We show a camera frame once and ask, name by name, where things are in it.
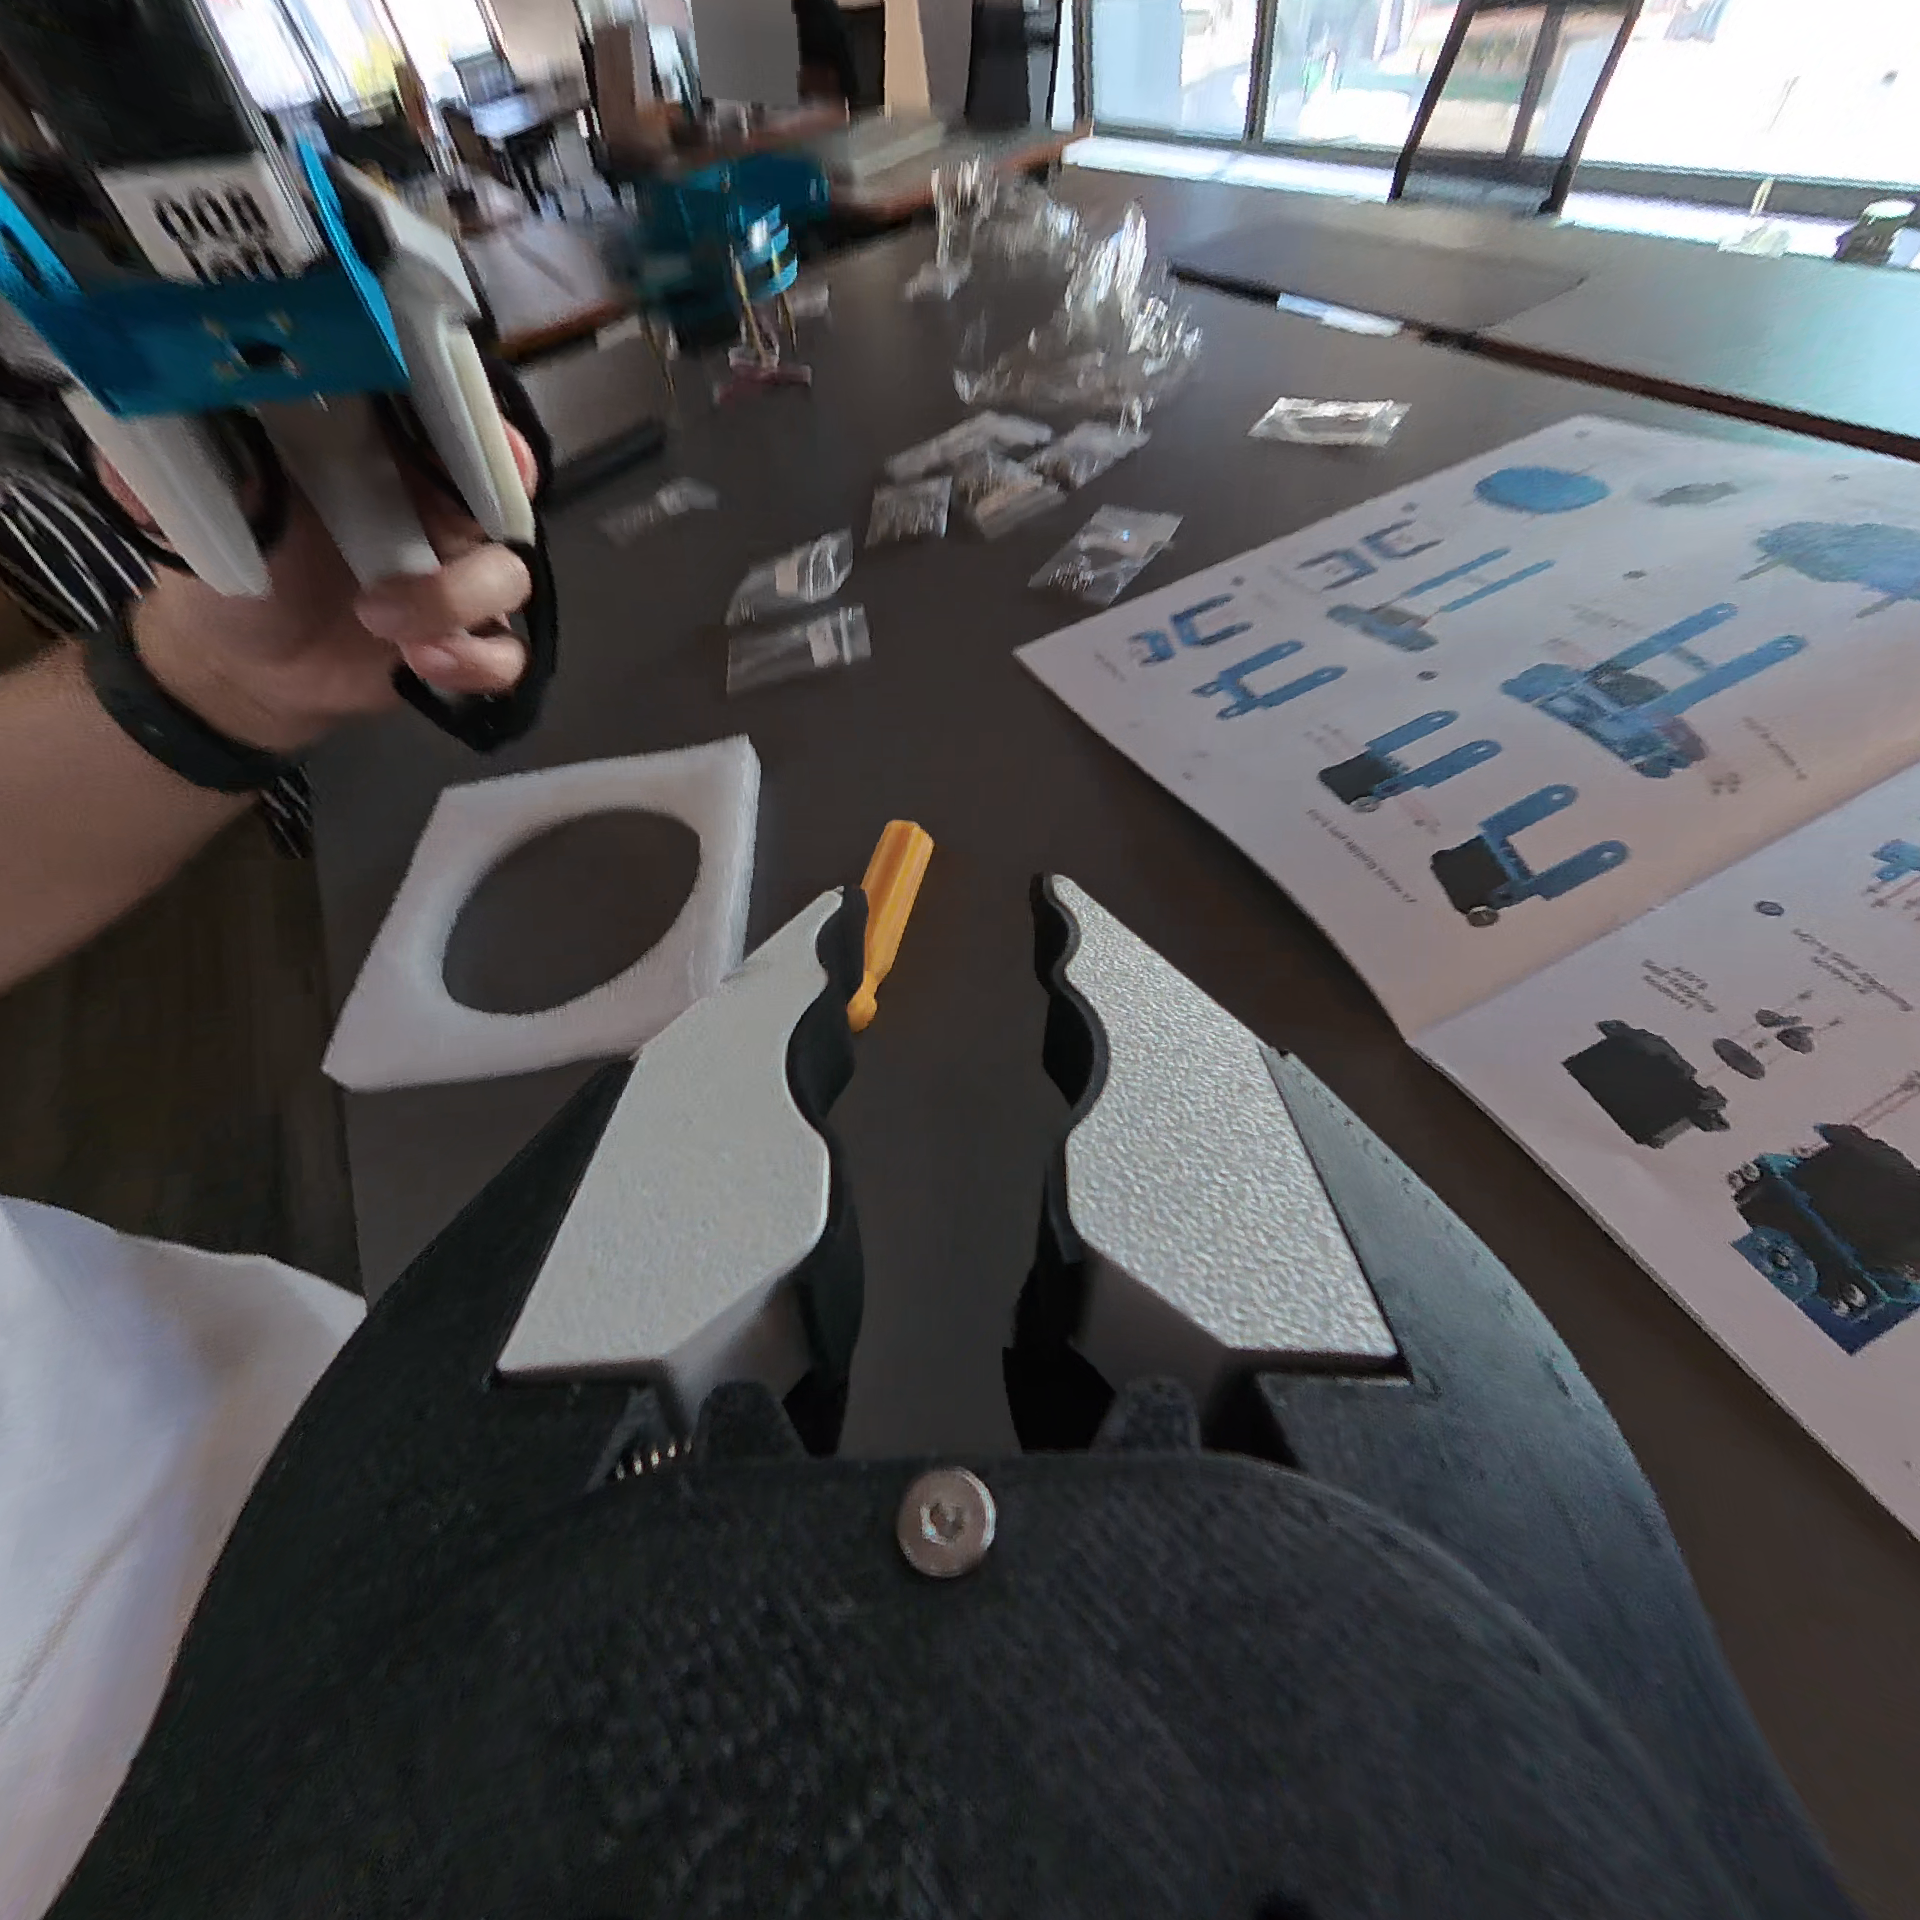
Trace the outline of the black wristband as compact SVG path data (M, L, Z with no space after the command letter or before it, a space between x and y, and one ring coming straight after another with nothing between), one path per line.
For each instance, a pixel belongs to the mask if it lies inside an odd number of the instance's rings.
M81 660L96 705L164 773L225 798L305 792L299 760L238 741L177 699L148 669L129 605L81 633Z

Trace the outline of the person's left forearm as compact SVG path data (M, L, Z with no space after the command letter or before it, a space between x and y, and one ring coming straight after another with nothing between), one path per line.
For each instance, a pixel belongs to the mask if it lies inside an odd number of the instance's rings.
M75 656L2 681L2 990L86 946L257 805L164 770Z

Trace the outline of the blue hobby robot arm base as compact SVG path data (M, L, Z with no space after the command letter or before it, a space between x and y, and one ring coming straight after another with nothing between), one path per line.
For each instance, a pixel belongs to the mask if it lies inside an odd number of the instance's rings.
M816 157L763 152L632 187L615 275L654 334L683 352L796 337L800 241L833 204Z

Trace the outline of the scatter of small screw bags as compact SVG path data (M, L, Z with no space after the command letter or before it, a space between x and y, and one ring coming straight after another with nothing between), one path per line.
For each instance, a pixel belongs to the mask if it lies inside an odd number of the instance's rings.
M1404 400L1279 397L1251 428L1256 441L1382 449L1401 430ZM864 550L935 545L954 525L1000 539L1063 507L1070 493L1150 444L1134 420L1055 430L1030 417L980 412L888 461L872 493ZM1108 609L1182 528L1177 512L1095 510L1039 574L1036 589ZM841 525L755 565L727 613L726 690L750 690L859 666L873 652L864 609L846 602L858 542Z

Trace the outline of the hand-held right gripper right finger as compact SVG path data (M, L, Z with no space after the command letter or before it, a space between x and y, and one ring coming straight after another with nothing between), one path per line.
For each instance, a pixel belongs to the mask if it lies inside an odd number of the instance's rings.
M1016 1437L1086 1450L1134 1386L1232 1432L1264 1376L1406 1374L1273 1051L1080 882L1031 886L1066 1101L1016 1306Z

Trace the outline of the crumpled clear plastic wrap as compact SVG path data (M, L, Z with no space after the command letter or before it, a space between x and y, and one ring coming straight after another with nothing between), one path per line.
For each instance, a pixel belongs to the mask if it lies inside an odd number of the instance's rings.
M1201 368L1206 330L1146 204L1080 208L1022 182L975 229L960 402L1140 428Z

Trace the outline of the dark brown desk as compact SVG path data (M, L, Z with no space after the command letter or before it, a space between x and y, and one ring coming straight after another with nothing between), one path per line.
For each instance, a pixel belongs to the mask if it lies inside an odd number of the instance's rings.
M830 313L807 338L811 393L687 409L663 472L714 484L716 510L632 542L609 538L611 502L558 516L560 683L534 741L491 763L506 778L747 737L761 768L750 946L816 893L858 880L888 821L931 830L929 885L835 1117L872 1262L849 1450L1016 1437L1001 1346L1066 1120L1040 1065L1047 998L1027 902L1036 873L1080 882L1264 1042L1300 1054L1574 1328L1580 1310L1563 1298L1642 1265L1404 1041L1248 856L1047 690L1022 649L1574 417L1714 441L1828 444L1201 294L1201 371L1139 456L1001 539L955 531L862 553L846 602L868 616L868 660L732 698L718 622L736 580L804 538L862 522L882 461L962 414L951 368L969 312L900 298L924 252L912 238L830 269ZM1408 414L1382 449L1252 440L1288 395L1404 400ZM1102 507L1184 522L1108 609L1039 593L1043 565ZM1679 1314L1699 1321L1651 1274L1642 1290L1673 1300L1651 1324L1654 1380L1664 1386Z

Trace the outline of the window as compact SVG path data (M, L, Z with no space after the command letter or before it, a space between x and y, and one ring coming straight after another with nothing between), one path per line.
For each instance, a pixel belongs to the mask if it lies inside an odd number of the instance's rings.
M1094 128L1386 170L1456 5L1081 5ZM1814 206L1916 187L1916 3L1642 5L1575 185Z

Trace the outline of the orange handled screwdriver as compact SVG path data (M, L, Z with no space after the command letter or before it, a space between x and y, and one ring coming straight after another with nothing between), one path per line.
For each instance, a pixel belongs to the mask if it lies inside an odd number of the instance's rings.
M859 982L849 998L849 1029L854 1033L864 1033L879 1014L881 988L896 968L931 858L934 840L919 822L891 821L882 828L862 877L868 917L862 938Z

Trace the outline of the person's white shirt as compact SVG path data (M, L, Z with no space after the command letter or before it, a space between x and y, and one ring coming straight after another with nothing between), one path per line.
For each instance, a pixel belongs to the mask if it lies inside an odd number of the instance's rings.
M238 1514L361 1328L251 1254L2 1204L2 1915L43 1915L129 1777Z

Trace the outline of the small clear plastic wrap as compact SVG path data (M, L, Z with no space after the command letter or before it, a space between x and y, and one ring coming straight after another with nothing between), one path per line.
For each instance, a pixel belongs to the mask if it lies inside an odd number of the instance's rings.
M904 299L910 304L947 304L969 284L976 233L1000 200L996 170L984 154L935 170L929 185L934 256L904 286Z

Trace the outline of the blue metal bracket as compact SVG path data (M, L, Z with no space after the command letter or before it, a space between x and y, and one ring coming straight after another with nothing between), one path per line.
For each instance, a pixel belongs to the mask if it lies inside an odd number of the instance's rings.
M352 241L329 156L297 142L296 164L322 233L320 256L296 277L86 272L7 187L6 299L118 418L404 393L412 380L393 306Z

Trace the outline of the black metal frame stand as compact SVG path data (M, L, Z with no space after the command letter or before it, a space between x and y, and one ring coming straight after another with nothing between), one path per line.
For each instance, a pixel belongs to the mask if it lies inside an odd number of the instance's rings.
M1387 200L1560 218L1642 12L1642 3L1458 5Z

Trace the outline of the person's left hand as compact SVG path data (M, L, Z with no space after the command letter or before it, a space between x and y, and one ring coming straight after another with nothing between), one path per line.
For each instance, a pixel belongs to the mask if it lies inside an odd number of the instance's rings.
M433 482L415 473L407 488L438 553L428 574L356 584L290 484L271 593L225 597L168 570L131 618L143 662L218 731L282 754L393 709L401 669L454 701L512 693L528 662L514 618L534 598L530 570Z

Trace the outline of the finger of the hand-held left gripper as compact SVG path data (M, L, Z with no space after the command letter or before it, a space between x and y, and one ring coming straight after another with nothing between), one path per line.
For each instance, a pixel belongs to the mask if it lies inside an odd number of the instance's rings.
M96 397L64 397L64 406L187 571L222 597L263 598L273 593L267 561L204 420L126 418Z
M374 404L296 404L292 480L359 585L439 571Z

